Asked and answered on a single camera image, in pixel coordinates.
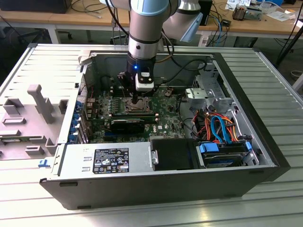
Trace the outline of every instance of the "black cable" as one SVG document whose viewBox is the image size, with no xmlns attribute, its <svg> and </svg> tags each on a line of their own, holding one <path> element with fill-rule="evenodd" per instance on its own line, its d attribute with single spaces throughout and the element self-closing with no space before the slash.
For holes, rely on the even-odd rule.
<svg viewBox="0 0 303 227">
<path fill-rule="evenodd" d="M 295 45 L 295 43 L 298 41 L 298 39 L 300 38 L 300 36 L 302 34 L 303 34 L 303 27 L 300 28 L 300 30 L 294 36 L 294 38 L 292 39 L 292 41 L 290 42 L 290 44 L 285 48 L 285 51 L 283 51 L 282 54 L 278 57 L 278 59 L 276 61 L 276 65 L 275 65 L 276 68 L 279 67 L 279 65 L 281 64 L 281 62 L 288 55 L 288 53 L 290 52 L 290 50 L 292 49 L 292 47 Z"/>
<path fill-rule="evenodd" d="M 10 26 L 10 27 L 11 27 L 11 28 L 20 36 L 20 38 L 22 38 L 27 44 L 29 44 L 29 42 L 28 42 L 25 38 L 23 38 L 22 35 L 20 35 L 20 33 L 19 33 L 12 25 L 10 25 L 10 23 L 7 22 L 6 19 L 4 19 L 1 15 L 0 15 L 0 18 L 1 18 L 5 23 L 7 23 L 8 26 Z"/>
<path fill-rule="evenodd" d="M 121 28 L 121 30 L 125 33 L 126 36 L 129 36 L 128 32 L 121 26 L 121 24 L 119 23 L 119 21 L 117 20 L 117 18 L 115 17 L 112 9 L 109 6 L 108 0 L 105 0 L 107 8 L 109 13 L 112 15 L 113 19 L 115 20 L 115 22 L 117 23 L 117 25 Z"/>
<path fill-rule="evenodd" d="M 210 11 L 213 12 L 213 13 L 216 13 L 217 16 L 215 16 L 215 15 L 213 15 L 213 14 L 211 14 L 211 15 L 214 16 L 214 17 L 217 17 L 218 20 L 219 20 L 219 23 L 221 23 L 221 21 L 222 21 L 223 18 L 222 18 L 222 16 L 221 16 L 221 14 L 218 12 L 217 7 L 216 7 L 213 3 L 212 3 L 212 5 L 214 6 L 214 9 L 215 9 L 216 11 L 213 11 L 213 10 L 210 10 Z M 217 32 L 218 32 L 219 29 L 220 29 L 220 26 L 216 23 L 216 20 L 214 20 L 214 23 L 218 26 L 218 28 L 217 28 L 217 30 L 216 30 L 214 36 L 212 37 L 212 39 L 210 39 L 208 45 L 206 45 L 206 46 L 209 46 L 210 44 L 212 44 L 212 46 L 214 46 L 214 43 L 219 39 L 219 38 L 217 38 L 217 40 L 214 41 L 214 38 L 215 38 Z"/>
<path fill-rule="evenodd" d="M 190 60 L 190 61 L 188 61 L 185 65 L 183 65 L 180 69 L 179 69 L 179 71 L 174 75 L 174 76 L 172 76 L 170 79 L 168 79 L 168 80 L 164 80 L 163 81 L 163 83 L 169 83 L 169 82 L 171 82 L 187 65 L 189 65 L 190 63 L 192 63 L 192 62 L 194 62 L 194 61 L 202 61 L 203 63 L 204 63 L 204 66 L 203 67 L 201 67 L 201 69 L 205 69 L 206 68 L 206 66 L 207 66 L 207 63 L 206 63 L 206 61 L 204 61 L 204 60 L 202 60 L 202 59 L 193 59 L 193 60 Z"/>
<path fill-rule="evenodd" d="M 183 125 L 188 128 L 195 136 L 198 137 L 198 135 L 196 134 L 196 132 L 194 130 L 192 130 L 187 124 L 184 123 L 184 121 L 182 120 L 181 114 L 180 114 L 180 107 L 181 107 L 181 102 L 182 102 L 182 97 L 179 100 L 179 104 L 178 104 L 178 114 L 179 114 L 179 118 L 180 121 L 183 123 Z"/>
<path fill-rule="evenodd" d="M 183 66 L 180 65 L 180 64 L 174 59 L 174 57 L 173 57 L 173 55 L 174 55 L 174 53 L 175 53 L 175 47 L 174 47 L 174 45 L 170 42 L 169 38 L 166 36 L 166 34 L 165 34 L 165 32 L 164 32 L 163 29 L 162 29 L 162 35 L 163 35 L 164 38 L 166 39 L 166 41 L 165 41 L 165 43 L 166 43 L 166 48 L 167 48 L 167 51 L 168 51 L 169 55 L 171 55 L 171 60 L 172 60 L 177 66 L 179 66 L 180 68 L 182 68 Z M 170 43 L 171 48 L 172 48 L 172 51 L 171 51 L 171 52 L 170 52 L 170 49 L 169 49 L 168 42 Z M 204 66 L 202 66 L 201 68 L 198 68 L 198 69 L 183 68 L 183 69 L 184 69 L 184 70 L 187 70 L 187 71 L 199 71 L 199 70 L 205 69 L 206 66 L 207 66 L 207 62 L 204 61 L 204 60 L 202 60 L 202 59 L 201 59 L 200 61 L 202 61 L 202 62 L 204 63 Z"/>
<path fill-rule="evenodd" d="M 117 21 L 119 22 L 118 9 L 116 9 L 116 14 L 117 14 Z M 122 40 L 121 40 L 121 31 L 120 31 L 120 29 L 119 29 L 119 40 L 120 40 L 120 45 L 122 45 Z"/>
<path fill-rule="evenodd" d="M 81 11 L 81 10 L 77 10 L 77 9 L 75 9 L 75 8 L 73 7 L 73 6 L 74 6 L 77 2 L 79 2 L 79 1 L 81 1 L 81 0 L 77 0 L 77 1 L 75 1 L 74 3 L 72 3 L 72 5 L 71 5 L 71 9 L 72 9 L 72 10 L 75 10 L 75 11 L 80 12 L 80 13 L 90 13 L 90 12 L 96 12 L 96 11 L 103 10 L 103 9 L 106 9 L 106 8 L 107 8 L 107 7 L 103 7 L 103 8 L 101 8 L 101 9 L 96 9 L 96 10 Z M 91 4 L 91 5 L 88 5 L 87 7 L 96 6 L 96 5 L 101 5 L 101 3 L 98 3 L 98 4 Z"/>
<path fill-rule="evenodd" d="M 296 20 L 296 22 L 295 22 L 295 24 L 294 24 L 293 29 L 292 29 L 292 32 L 291 32 L 291 34 L 289 35 L 289 37 L 288 37 L 286 43 L 284 44 L 283 48 L 281 49 L 281 51 L 280 51 L 280 53 L 279 53 L 279 55 L 278 55 L 278 58 L 277 58 L 277 61 L 276 61 L 276 65 L 279 65 L 279 64 L 278 64 L 278 61 L 279 61 L 279 59 L 280 59 L 280 57 L 281 57 L 281 55 L 282 55 L 282 52 L 283 52 L 283 50 L 284 50 L 284 48 L 286 47 L 288 41 L 290 40 L 290 38 L 292 37 L 292 35 L 293 35 L 293 33 L 294 33 L 294 29 L 295 29 L 295 27 L 297 26 L 299 17 L 300 17 L 300 15 L 301 15 L 302 7 L 303 7 L 303 1 L 302 1 L 300 10 L 299 10 L 298 18 L 297 18 L 297 20 Z"/>
</svg>

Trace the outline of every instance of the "sticker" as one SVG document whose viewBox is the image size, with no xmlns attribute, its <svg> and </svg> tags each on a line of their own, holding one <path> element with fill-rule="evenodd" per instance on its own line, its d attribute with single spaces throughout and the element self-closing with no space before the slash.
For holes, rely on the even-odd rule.
<svg viewBox="0 0 303 227">
<path fill-rule="evenodd" d="M 128 148 L 96 149 L 94 156 L 94 174 L 129 172 Z"/>
</svg>

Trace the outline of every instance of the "side panel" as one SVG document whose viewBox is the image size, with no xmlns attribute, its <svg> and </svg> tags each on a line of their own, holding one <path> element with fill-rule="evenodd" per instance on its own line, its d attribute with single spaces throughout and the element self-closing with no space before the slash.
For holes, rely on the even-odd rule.
<svg viewBox="0 0 303 227">
<path fill-rule="evenodd" d="M 216 53 L 214 56 L 218 63 L 219 69 L 223 72 L 227 80 L 228 83 L 227 86 L 229 86 L 231 91 L 235 94 L 236 98 L 238 99 L 238 102 L 240 103 L 241 108 L 244 110 L 248 120 L 250 121 L 252 127 L 256 131 L 259 139 L 261 140 L 267 153 L 270 155 L 272 161 L 275 163 L 275 165 L 280 167 L 279 170 L 275 172 L 274 175 L 272 175 L 270 178 L 266 180 L 266 181 L 274 181 L 275 179 L 286 173 L 288 170 L 290 170 L 290 165 L 288 164 L 286 158 L 282 154 L 277 143 L 270 135 L 268 129 L 266 128 L 265 124 L 261 120 L 257 111 L 251 104 L 250 100 L 246 96 L 242 87 L 238 83 L 230 67 L 225 62 L 223 56 L 219 53 Z"/>
<path fill-rule="evenodd" d="M 46 181 L 40 184 L 66 209 L 116 207 L 240 197 L 276 171 L 220 171 L 178 175 Z"/>
</svg>

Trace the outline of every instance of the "blue latch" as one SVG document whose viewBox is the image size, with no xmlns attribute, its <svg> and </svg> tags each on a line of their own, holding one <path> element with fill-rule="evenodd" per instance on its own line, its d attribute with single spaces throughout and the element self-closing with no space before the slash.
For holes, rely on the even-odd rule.
<svg viewBox="0 0 303 227">
<path fill-rule="evenodd" d="M 48 160 L 47 159 L 41 159 L 40 162 L 39 162 L 39 165 L 38 165 L 39 168 L 41 167 L 51 167 L 49 164 L 48 164 Z"/>
<path fill-rule="evenodd" d="M 75 141 L 76 137 L 75 135 L 68 135 L 67 139 L 71 141 Z"/>
<path fill-rule="evenodd" d="M 71 125 L 72 125 L 72 126 L 76 126 L 76 125 L 78 125 L 78 122 L 77 122 L 76 120 L 72 120 L 72 121 L 71 121 Z"/>
<path fill-rule="evenodd" d="M 79 101 L 76 101 L 76 107 L 77 107 L 77 108 L 81 108 L 81 107 L 82 107 L 82 103 L 79 102 Z"/>
<path fill-rule="evenodd" d="M 252 146 L 249 142 L 246 142 L 245 145 L 246 145 L 248 151 L 252 151 Z"/>
<path fill-rule="evenodd" d="M 74 119 L 74 120 L 77 120 L 77 119 L 79 119 L 79 114 L 77 114 L 77 113 L 74 113 L 73 115 L 72 115 L 72 118 Z"/>
<path fill-rule="evenodd" d="M 75 129 L 75 128 L 73 128 L 73 127 L 71 127 L 70 128 L 70 133 L 74 133 L 74 132 L 76 132 L 77 130 Z"/>
<path fill-rule="evenodd" d="M 202 143 L 200 146 L 200 152 L 219 152 L 218 145 L 215 143 Z"/>
</svg>

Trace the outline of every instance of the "wooden table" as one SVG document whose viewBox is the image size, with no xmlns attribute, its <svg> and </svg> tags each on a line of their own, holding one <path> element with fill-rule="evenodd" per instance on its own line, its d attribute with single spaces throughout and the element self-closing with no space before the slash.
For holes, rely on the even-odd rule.
<svg viewBox="0 0 303 227">
<path fill-rule="evenodd" d="M 228 35 L 230 36 L 247 36 L 247 37 L 267 37 L 267 38 L 288 38 L 293 28 L 293 20 L 280 22 L 266 15 L 261 21 L 244 20 L 236 21 L 232 19 L 232 11 L 222 10 L 225 8 L 226 0 L 215 0 L 214 3 L 218 12 L 223 18 L 232 22 Z M 99 3 L 98 0 L 84 0 L 85 5 Z M 284 4 L 282 7 L 300 7 L 301 1 L 297 1 L 294 5 Z M 95 10 L 105 7 L 105 5 L 92 6 L 89 9 Z M 82 2 L 74 5 L 75 9 L 84 10 Z M 119 10 L 119 20 L 123 27 L 129 27 L 128 12 Z M 3 16 L 14 27 L 35 27 L 46 28 L 49 31 L 51 40 L 54 44 L 60 43 L 58 38 L 58 29 L 76 29 L 76 30 L 111 30 L 111 15 L 108 9 L 103 9 L 98 15 L 101 18 L 92 16 L 92 14 L 76 12 L 69 9 L 66 14 L 53 13 L 35 13 L 35 12 L 14 12 L 0 11 Z M 7 26 L 0 19 L 0 27 Z M 200 46 L 205 45 L 210 35 L 214 34 L 217 26 L 212 18 L 209 19 L 207 26 L 200 26 L 197 34 L 201 35 Z"/>
</svg>

